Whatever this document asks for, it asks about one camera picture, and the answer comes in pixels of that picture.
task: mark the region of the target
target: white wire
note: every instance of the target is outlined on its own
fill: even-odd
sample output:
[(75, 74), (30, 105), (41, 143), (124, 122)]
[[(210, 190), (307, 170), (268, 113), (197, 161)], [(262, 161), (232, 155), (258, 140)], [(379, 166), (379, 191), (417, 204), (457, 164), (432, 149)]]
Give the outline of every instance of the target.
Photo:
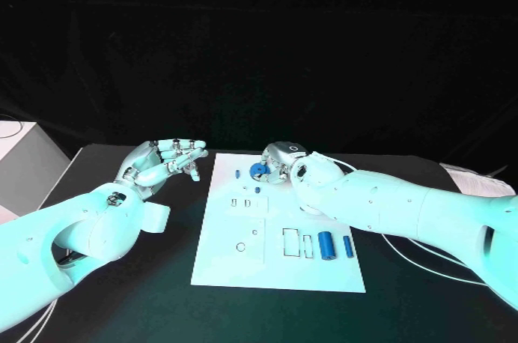
[(437, 253), (435, 251), (432, 251), (429, 248), (425, 248), (418, 242), (415, 242), (411, 238), (406, 238), (408, 241), (418, 247), (421, 247), (425, 251), (428, 251), (429, 253), (432, 253), (434, 255), (437, 255), (440, 258), (447, 259), (450, 262), (453, 262), (454, 264), (458, 264), (461, 267), (468, 268), (463, 263), (460, 263), (458, 261), (455, 261), (454, 259), (450, 259), (445, 255), (441, 255), (440, 253)]
[(53, 309), (56, 308), (56, 303), (57, 303), (57, 300), (53, 300), (53, 302), (50, 303), (51, 309), (50, 309), (49, 315), (46, 316), (44, 322), (43, 322), (43, 324), (40, 325), (40, 330), (37, 331), (37, 333), (36, 333), (36, 335), (34, 335), (34, 338), (31, 339), (30, 343), (34, 343), (36, 338), (37, 338), (37, 336), (40, 335), (40, 331), (41, 331), (43, 328), (44, 328), (44, 325), (46, 325), (46, 322), (49, 321), (49, 318), (50, 318)]
[(56, 305), (57, 299), (51, 301), (51, 303), (49, 304), (49, 306), (46, 307), (46, 310), (43, 312), (43, 314), (40, 315), (40, 319), (37, 320), (37, 322), (33, 324), (33, 326), (30, 327), (30, 330), (23, 334), (23, 337), (15, 341), (15, 343), (20, 343), (25, 338), (27, 335), (31, 333), (31, 331), (36, 329), (37, 324), (43, 321), (44, 316), (47, 315), (49, 311), (53, 310), (53, 307)]
[(334, 160), (334, 158), (330, 158), (327, 156), (324, 156), (323, 154), (320, 154), (318, 152), (314, 152), (317, 155), (320, 155), (321, 157), (326, 157), (330, 161), (334, 161), (337, 163), (340, 163), (341, 165), (347, 166), (353, 171), (356, 171), (356, 169), (344, 162), (339, 161), (339, 160)]
[(406, 257), (404, 256), (404, 254), (396, 250), (396, 248), (393, 247), (393, 245), (392, 245), (391, 242), (388, 241), (385, 235), (383, 235), (383, 234), (380, 234), (380, 235), (383, 236), (383, 239), (385, 239), (385, 241), (386, 241), (389, 247), (395, 250), (395, 253), (396, 253), (411, 264), (414, 264), (415, 266), (418, 266), (422, 270), (427, 270), (428, 272), (437, 274), (438, 276), (445, 277), (445, 278), (448, 278), (448, 279), (453, 279), (453, 280), (455, 280), (455, 281), (460, 281), (460, 282), (463, 282), (463, 283), (471, 283), (473, 285), (486, 285), (484, 283), (474, 282), (474, 281), (468, 281), (467, 279), (460, 279), (460, 278), (447, 276), (445, 274), (441, 274), (441, 273), (435, 272), (434, 270), (431, 270), (429, 268), (425, 268), (424, 266), (421, 266), (419, 264), (417, 264), (417, 263), (415, 263), (409, 258), (406, 258)]

